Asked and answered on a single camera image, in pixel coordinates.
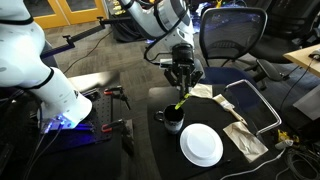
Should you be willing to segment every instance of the black office chair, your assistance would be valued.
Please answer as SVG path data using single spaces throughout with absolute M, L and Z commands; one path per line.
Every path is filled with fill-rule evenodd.
M 272 0 L 245 0 L 248 7 L 256 7 L 267 10 Z
M 246 53 L 261 38 L 266 25 L 267 14 L 260 8 L 211 8 L 205 11 L 200 26 L 199 43 L 209 66 L 210 60 L 237 59 Z M 245 71 L 229 67 L 205 67 L 203 84 L 230 84 L 246 79 L 256 87 L 254 80 Z M 232 93 L 242 108 L 249 108 L 259 102 L 251 96 L 248 86 L 237 86 Z
M 281 75 L 271 63 L 291 63 L 283 54 L 307 46 L 312 29 L 319 25 L 316 22 L 319 11 L 320 0 L 272 1 L 267 9 L 268 22 L 265 33 L 249 52 L 257 59 L 257 64 L 252 66 L 252 69 L 262 70 L 254 77 L 256 82 L 265 77 L 274 81 L 288 77 Z

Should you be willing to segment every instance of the mesh chair back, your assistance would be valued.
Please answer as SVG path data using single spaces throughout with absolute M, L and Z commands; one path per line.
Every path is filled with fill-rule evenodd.
M 211 8 L 201 20 L 199 43 L 208 59 L 237 59 L 261 38 L 267 14 L 259 8 Z
M 246 4 L 248 7 L 256 7 L 267 10 L 270 6 L 272 0 L 246 0 Z
M 267 9 L 265 33 L 280 38 L 301 37 L 313 28 L 320 0 L 274 0 Z

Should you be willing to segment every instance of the cloth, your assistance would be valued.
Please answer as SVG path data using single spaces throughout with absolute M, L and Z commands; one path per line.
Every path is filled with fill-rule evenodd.
M 244 154 L 249 163 L 268 151 L 268 148 L 256 138 L 242 122 L 231 123 L 223 131 Z
M 212 85 L 196 84 L 190 91 L 191 96 L 212 99 Z

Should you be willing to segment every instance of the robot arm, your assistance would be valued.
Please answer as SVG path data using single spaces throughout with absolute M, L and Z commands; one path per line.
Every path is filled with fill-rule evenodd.
M 63 121 L 64 129 L 76 127 L 90 113 L 91 101 L 59 69 L 42 63 L 44 32 L 23 1 L 0 0 L 0 10 L 0 87 L 18 86 L 33 92 L 43 102 L 44 121 L 54 121 L 54 126 Z
M 180 89 L 182 99 L 203 75 L 201 63 L 194 61 L 194 31 L 186 3 L 184 0 L 163 0 L 148 10 L 134 0 L 120 0 L 120 3 L 130 12 L 144 37 L 164 37 L 172 60 L 161 67 L 165 68 L 164 74 L 170 84 Z

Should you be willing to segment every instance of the power cord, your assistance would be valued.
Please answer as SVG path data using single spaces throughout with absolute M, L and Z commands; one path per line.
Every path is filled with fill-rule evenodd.
M 312 60 L 310 61 L 307 69 L 304 71 L 304 73 L 301 75 L 301 77 L 291 86 L 291 88 L 289 89 L 289 91 L 287 92 L 287 94 L 285 95 L 285 97 L 283 98 L 282 102 L 281 102 L 281 105 L 280 105 L 280 108 L 279 108 L 279 112 L 282 112 L 282 107 L 283 107 L 283 104 L 285 102 L 285 100 L 287 99 L 287 97 L 289 96 L 291 90 L 298 84 L 298 82 L 303 78 L 303 76 L 308 72 L 308 70 L 310 69 L 311 67 L 311 64 L 313 62 L 314 58 L 312 58 Z
M 287 73 L 287 74 L 282 74 L 282 79 L 284 79 L 284 80 L 287 80 L 287 79 L 289 79 L 289 76 L 291 75 L 291 73 L 293 73 L 295 70 L 297 70 L 298 68 L 299 68 L 300 66 L 298 65 L 298 66 L 296 66 L 294 69 L 292 69 L 289 73 Z
M 24 93 L 24 91 L 19 89 L 19 90 L 15 91 L 13 94 L 11 94 L 8 98 L 1 99 L 0 109 L 3 108 L 7 103 L 11 102 L 12 100 L 17 98 L 18 96 L 22 95 L 23 93 Z
M 96 46 L 95 46 L 87 55 L 83 56 L 82 58 L 79 58 L 79 59 L 75 60 L 75 61 L 63 72 L 63 74 L 67 73 L 74 64 L 76 64 L 76 63 L 79 62 L 80 60 L 88 57 L 88 56 L 98 47 L 98 45 L 100 44 L 100 42 L 101 42 L 104 38 L 106 38 L 107 36 L 109 36 L 111 33 L 112 33 L 112 31 L 110 31 L 108 34 L 106 34 L 105 36 L 103 36 L 103 37 L 98 41 L 98 43 L 96 44 Z
M 288 167 L 282 171 L 280 171 L 277 176 L 276 176 L 276 180 L 278 180 L 278 177 L 286 172 L 287 170 L 291 170 L 291 172 L 293 173 L 294 177 L 298 180 L 319 180 L 320 179 L 320 162 L 319 162 L 319 157 L 316 157 L 310 153 L 303 153 L 301 151 L 295 150 L 295 149 L 290 149 L 287 152 L 287 156 L 286 156 L 286 163 L 288 165 Z M 296 162 L 305 162 L 309 165 L 309 167 L 311 167 L 311 169 L 315 172 L 315 177 L 313 179 L 304 177 L 295 167 L 295 163 Z
M 160 63 L 155 63 L 153 62 L 154 60 L 156 60 L 156 58 L 158 57 L 159 54 L 167 54 L 167 53 L 159 53 L 155 58 L 153 59 L 149 59 L 148 58 L 148 52 L 156 45 L 158 44 L 164 37 L 166 37 L 169 33 L 171 33 L 176 27 L 178 27 L 178 25 L 181 23 L 181 21 L 183 20 L 184 16 L 188 13 L 189 9 L 188 7 L 186 8 L 186 10 L 184 11 L 184 13 L 181 15 L 181 17 L 179 18 L 179 20 L 172 26 L 172 28 L 165 34 L 163 34 L 162 36 L 160 36 L 159 38 L 157 38 L 155 41 L 153 41 L 153 43 L 151 43 L 145 50 L 144 52 L 144 56 L 143 58 L 148 61 L 149 63 L 153 64 L 153 65 L 160 65 Z
M 37 140 L 36 146 L 35 146 L 34 150 L 32 151 L 32 154 L 31 154 L 31 156 L 27 162 L 27 165 L 26 165 L 26 167 L 29 167 L 31 165 L 37 151 L 39 150 L 39 147 L 45 137 L 45 134 L 41 134 L 41 127 L 42 127 L 42 121 L 43 121 L 43 111 L 42 111 L 42 107 L 41 107 L 41 102 L 31 91 L 26 91 L 26 92 L 34 98 L 34 100 L 39 108 L 39 133 L 38 133 L 39 135 L 38 135 L 38 140 Z
M 223 180 L 223 179 L 226 179 L 226 178 L 229 178 L 229 177 L 233 177 L 233 176 L 239 176 L 239 175 L 243 175 L 243 174 L 252 173 L 252 172 L 258 170 L 259 168 L 261 168 L 262 166 L 264 166 L 264 165 L 266 165 L 266 164 L 268 164 L 268 163 L 271 163 L 271 162 L 273 162 L 273 161 L 276 161 L 277 159 L 280 159 L 280 157 L 282 156 L 282 154 L 284 153 L 285 150 L 286 150 L 286 149 L 283 149 L 283 150 L 281 151 L 281 153 L 280 153 L 277 157 L 275 157 L 274 159 L 271 159 L 271 160 L 269 160 L 269 161 L 265 161 L 264 163 L 260 164 L 258 167 L 254 168 L 254 169 L 252 169 L 252 170 L 243 171 L 243 172 L 234 173 L 234 174 L 229 174 L 229 175 L 226 175 L 226 176 L 222 177 L 220 180 Z
M 59 124 L 59 127 L 58 127 L 58 131 L 56 132 L 56 134 L 55 134 L 55 136 L 53 137 L 53 139 L 47 144 L 46 147 L 44 147 L 44 148 L 42 149 L 42 151 L 41 151 L 35 158 L 32 158 L 32 159 L 30 158 L 32 161 L 31 161 L 29 164 L 27 164 L 27 167 L 26 167 L 26 171 L 25 171 L 23 180 L 27 180 L 27 179 L 29 178 L 30 172 L 31 172 L 34 164 L 35 164 L 36 161 L 40 158 L 40 156 L 42 156 L 43 153 L 44 153 L 44 152 L 52 145 L 52 143 L 57 139 L 58 135 L 60 134 L 60 132 L 61 132 L 61 130 L 62 130 L 63 125 L 64 125 L 64 123 L 60 123 L 60 124 Z

